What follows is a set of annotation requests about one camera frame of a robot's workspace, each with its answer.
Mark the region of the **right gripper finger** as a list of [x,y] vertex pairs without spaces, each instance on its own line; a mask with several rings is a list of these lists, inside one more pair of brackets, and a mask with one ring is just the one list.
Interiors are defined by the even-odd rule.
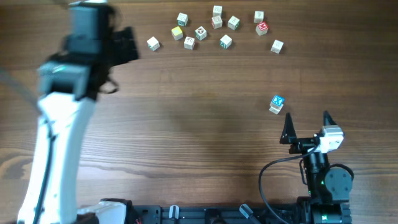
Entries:
[[328,111],[323,112],[323,125],[324,126],[335,126],[336,122],[333,120]]
[[290,113],[285,116],[284,128],[280,137],[280,144],[293,144],[297,139]]

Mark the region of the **red-edged plain wooden block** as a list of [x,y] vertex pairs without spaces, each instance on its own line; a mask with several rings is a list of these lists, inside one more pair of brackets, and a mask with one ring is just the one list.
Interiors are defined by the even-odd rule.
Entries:
[[279,114],[280,108],[273,108],[273,107],[270,107],[270,108],[269,108],[269,111],[273,112],[274,114]]

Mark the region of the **blue X wooden block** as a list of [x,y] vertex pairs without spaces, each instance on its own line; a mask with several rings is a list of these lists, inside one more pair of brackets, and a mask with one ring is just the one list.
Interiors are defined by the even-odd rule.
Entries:
[[270,103],[270,107],[273,107],[275,109],[281,109],[284,105],[284,98],[279,96],[279,95],[275,95]]

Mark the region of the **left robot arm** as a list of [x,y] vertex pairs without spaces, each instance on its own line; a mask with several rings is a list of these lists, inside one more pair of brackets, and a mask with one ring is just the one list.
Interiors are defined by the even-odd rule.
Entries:
[[138,59],[132,29],[115,29],[116,10],[107,1],[74,2],[68,8],[71,32],[38,69],[37,141],[18,223],[98,222],[77,209],[81,145],[111,69]]

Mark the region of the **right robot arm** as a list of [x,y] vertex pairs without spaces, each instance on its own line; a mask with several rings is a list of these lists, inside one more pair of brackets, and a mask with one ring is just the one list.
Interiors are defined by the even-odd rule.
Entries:
[[323,126],[309,138],[298,138],[292,117],[285,116],[281,144],[290,145],[290,154],[300,154],[302,182],[308,197],[297,199],[297,223],[349,224],[352,223],[349,195],[354,173],[346,165],[330,164],[328,153],[337,150],[345,134],[330,114],[323,113]]

